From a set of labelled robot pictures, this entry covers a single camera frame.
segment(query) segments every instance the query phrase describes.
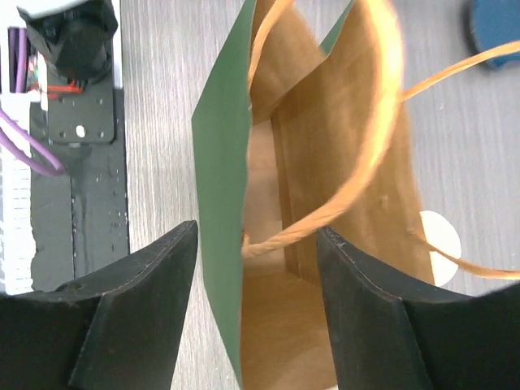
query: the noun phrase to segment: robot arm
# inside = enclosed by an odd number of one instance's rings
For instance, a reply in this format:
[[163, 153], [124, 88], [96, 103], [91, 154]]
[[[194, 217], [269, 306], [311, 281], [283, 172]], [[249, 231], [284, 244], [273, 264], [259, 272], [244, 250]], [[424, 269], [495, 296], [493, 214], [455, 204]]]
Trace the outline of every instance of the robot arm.
[[106, 43], [118, 28], [111, 0], [18, 0], [28, 39], [64, 80], [90, 84], [111, 70]]

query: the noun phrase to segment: gray wood grain surface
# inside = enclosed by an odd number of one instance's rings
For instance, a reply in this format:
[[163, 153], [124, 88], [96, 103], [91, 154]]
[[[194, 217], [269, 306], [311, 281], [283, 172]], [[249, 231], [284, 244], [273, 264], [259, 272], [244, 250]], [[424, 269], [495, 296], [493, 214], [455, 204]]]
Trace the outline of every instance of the gray wood grain surface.
[[[132, 251], [197, 218], [190, 119], [242, 0], [128, 0], [122, 5], [123, 78]], [[318, 39], [348, 0], [301, 0]], [[469, 55], [462, 0], [396, 0], [411, 86]], [[458, 230], [474, 262], [518, 266], [520, 73], [475, 68], [414, 98], [414, 166], [425, 208]], [[501, 282], [458, 272], [448, 288], [482, 293]], [[173, 389], [237, 388], [198, 263]]]

